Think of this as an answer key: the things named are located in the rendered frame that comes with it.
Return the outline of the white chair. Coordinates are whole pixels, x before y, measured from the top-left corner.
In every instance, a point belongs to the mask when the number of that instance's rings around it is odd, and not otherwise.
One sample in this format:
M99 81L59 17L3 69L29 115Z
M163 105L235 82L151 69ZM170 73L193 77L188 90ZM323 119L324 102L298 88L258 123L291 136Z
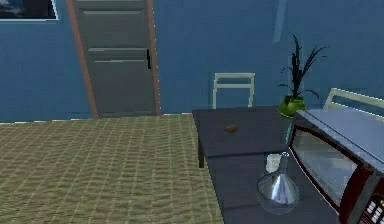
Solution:
M248 83L220 83L220 79L247 79ZM255 73L215 73L212 91L212 108L217 109L217 91L219 89L248 89L248 107L252 107L254 100Z
M347 108L347 105L334 102L333 98L335 96L342 97L342 98L349 99L349 100L356 101L356 102L360 102L360 103L365 103L365 104L368 104L371 106L377 106L377 107L384 109L384 100L383 99L372 97L372 96L367 96L367 95L363 95L363 94L359 94L359 93L355 93L355 92L351 92L351 91L347 91L347 90L343 90L343 89L339 89L339 88L331 88L330 89L330 92L329 92L328 97L327 97L325 104L324 104L324 109Z

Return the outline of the dark grey table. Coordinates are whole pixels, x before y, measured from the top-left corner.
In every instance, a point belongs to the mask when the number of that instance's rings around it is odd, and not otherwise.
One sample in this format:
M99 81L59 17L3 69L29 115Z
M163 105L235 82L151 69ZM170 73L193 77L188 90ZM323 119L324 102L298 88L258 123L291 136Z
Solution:
M257 179L265 172L264 155L209 158L207 166L224 224L339 224L337 213L294 159L288 175L299 188L300 200L283 215L265 211L256 196Z
M291 119L276 106L197 109L192 112L198 134L198 165L204 159L256 155L284 151ZM235 133L224 131L237 125Z

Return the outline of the grey room door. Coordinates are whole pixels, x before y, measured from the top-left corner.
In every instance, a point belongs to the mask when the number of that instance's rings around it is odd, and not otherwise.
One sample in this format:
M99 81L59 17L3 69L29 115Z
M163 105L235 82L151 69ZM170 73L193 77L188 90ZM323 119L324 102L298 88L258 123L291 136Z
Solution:
M153 0L66 0L66 6L92 116L159 115Z

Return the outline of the white cup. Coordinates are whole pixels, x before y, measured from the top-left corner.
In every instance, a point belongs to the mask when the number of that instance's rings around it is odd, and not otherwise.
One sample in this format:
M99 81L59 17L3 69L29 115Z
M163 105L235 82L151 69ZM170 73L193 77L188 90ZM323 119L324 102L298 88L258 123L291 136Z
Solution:
M266 166L265 169L268 173L273 173L279 169L279 164L281 160L280 154L269 154L266 157Z

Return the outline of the dark plant in green pot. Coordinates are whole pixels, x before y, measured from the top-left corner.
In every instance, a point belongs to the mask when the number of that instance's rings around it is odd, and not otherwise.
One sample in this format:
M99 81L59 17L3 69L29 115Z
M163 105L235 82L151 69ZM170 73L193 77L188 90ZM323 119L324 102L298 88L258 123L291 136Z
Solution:
M298 110L306 109L305 100L302 96L303 92L310 92L316 98L320 98L319 93L314 90L303 89L302 91L300 91L299 88L301 86L304 76L310 70L314 62L320 58L326 58L326 55L319 56L319 53L322 50L326 49L326 46L319 47L318 45L316 45L311 50L305 63L301 64L300 52L302 46L300 45L300 42L295 34L291 33L291 36L294 40L295 51L291 54L291 65L283 68L281 72L284 72L285 70L289 70L291 72L292 85L279 84L279 87L286 87L291 91L290 94L284 96L284 99L278 106L279 114L287 118L292 118Z

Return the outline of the red and silver microwave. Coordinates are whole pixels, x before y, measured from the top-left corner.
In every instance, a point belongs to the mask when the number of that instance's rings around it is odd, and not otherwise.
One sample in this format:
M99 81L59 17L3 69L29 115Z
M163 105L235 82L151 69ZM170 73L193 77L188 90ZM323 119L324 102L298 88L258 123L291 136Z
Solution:
M298 111L287 143L340 224L384 224L384 121L353 108Z

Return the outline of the dark framed wall picture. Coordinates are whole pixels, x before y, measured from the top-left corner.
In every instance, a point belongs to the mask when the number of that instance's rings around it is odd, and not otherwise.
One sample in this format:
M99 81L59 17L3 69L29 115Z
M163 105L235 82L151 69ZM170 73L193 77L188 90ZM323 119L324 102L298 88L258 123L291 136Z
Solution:
M0 21L57 20L54 0L0 0Z

